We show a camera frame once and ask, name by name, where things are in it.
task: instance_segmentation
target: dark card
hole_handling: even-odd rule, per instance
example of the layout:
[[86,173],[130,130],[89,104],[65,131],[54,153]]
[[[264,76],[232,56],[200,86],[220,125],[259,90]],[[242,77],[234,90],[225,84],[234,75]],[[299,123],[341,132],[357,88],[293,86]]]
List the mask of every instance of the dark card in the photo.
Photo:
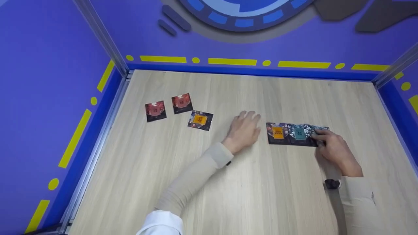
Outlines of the dark card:
[[287,123],[266,123],[269,144],[290,145]]
[[174,96],[171,98],[171,101],[173,103],[174,114],[193,110],[189,93]]
[[[312,128],[312,133],[311,133],[311,135],[312,134],[316,134],[317,135],[317,133],[315,132],[315,129],[320,129],[320,130],[329,130],[329,127],[327,127],[327,126],[314,126],[314,125],[310,125],[311,126],[311,128]],[[312,139],[312,141],[314,142],[314,146],[315,147],[318,147],[318,143],[322,143],[322,141],[320,141],[320,140],[314,140],[314,139]]]
[[147,113],[147,122],[153,122],[156,120],[167,118],[164,101],[146,104],[145,111]]
[[292,145],[298,146],[317,146],[316,141],[311,138],[313,129],[308,124],[288,124],[289,138]]
[[209,130],[212,118],[213,114],[211,113],[193,110],[187,126],[201,130]]

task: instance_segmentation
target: wooden table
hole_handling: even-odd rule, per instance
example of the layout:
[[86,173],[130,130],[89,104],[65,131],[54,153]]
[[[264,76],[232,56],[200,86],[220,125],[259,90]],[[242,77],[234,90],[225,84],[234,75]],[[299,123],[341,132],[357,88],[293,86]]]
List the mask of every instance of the wooden table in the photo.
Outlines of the wooden table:
[[[171,97],[190,93],[214,114],[210,131],[187,127]],[[164,100],[167,118],[146,122],[144,104]],[[74,235],[135,234],[161,192],[234,115],[262,118],[258,142],[216,173],[182,214],[186,235],[345,234],[338,171],[315,148],[269,145],[266,122],[326,125],[363,167],[388,234],[417,234],[418,181],[371,83],[135,71],[76,219]]]

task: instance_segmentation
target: right hand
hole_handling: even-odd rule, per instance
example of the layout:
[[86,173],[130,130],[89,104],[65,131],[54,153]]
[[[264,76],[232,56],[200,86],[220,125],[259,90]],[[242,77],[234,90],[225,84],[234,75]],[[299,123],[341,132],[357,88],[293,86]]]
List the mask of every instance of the right hand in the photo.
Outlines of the right hand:
[[363,171],[347,142],[340,136],[330,130],[315,130],[319,135],[312,135],[315,140],[323,141],[325,144],[319,142],[319,152],[323,157],[330,160],[337,165],[343,176],[348,177],[363,177]]

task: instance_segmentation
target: orange square on card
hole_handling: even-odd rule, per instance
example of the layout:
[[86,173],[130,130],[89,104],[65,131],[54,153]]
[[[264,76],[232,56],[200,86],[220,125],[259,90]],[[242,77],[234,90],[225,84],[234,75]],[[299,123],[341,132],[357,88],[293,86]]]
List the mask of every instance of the orange square on card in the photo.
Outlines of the orange square on card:
[[283,128],[273,127],[273,138],[275,139],[284,139]]
[[195,115],[194,119],[193,119],[193,122],[198,123],[200,125],[205,125],[207,119],[208,119],[207,116]]

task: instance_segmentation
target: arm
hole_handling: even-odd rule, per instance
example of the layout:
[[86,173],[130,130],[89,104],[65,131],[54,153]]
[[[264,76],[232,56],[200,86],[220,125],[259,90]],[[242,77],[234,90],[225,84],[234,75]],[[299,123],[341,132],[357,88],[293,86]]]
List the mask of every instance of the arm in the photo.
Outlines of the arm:
[[245,114],[246,111],[242,111],[234,118],[222,143],[212,145],[170,184],[158,200],[156,210],[147,215],[137,235],[182,234],[180,215],[188,201],[218,169],[232,160],[234,154],[257,141],[260,115],[252,118],[254,111],[248,112],[247,116]]
[[315,130],[319,152],[341,171],[339,194],[348,235],[381,235],[384,226],[363,171],[344,139],[329,130]]
[[221,143],[207,149],[202,157],[187,167],[162,193],[156,209],[180,216],[187,202],[206,183],[217,169],[224,167],[234,155]]

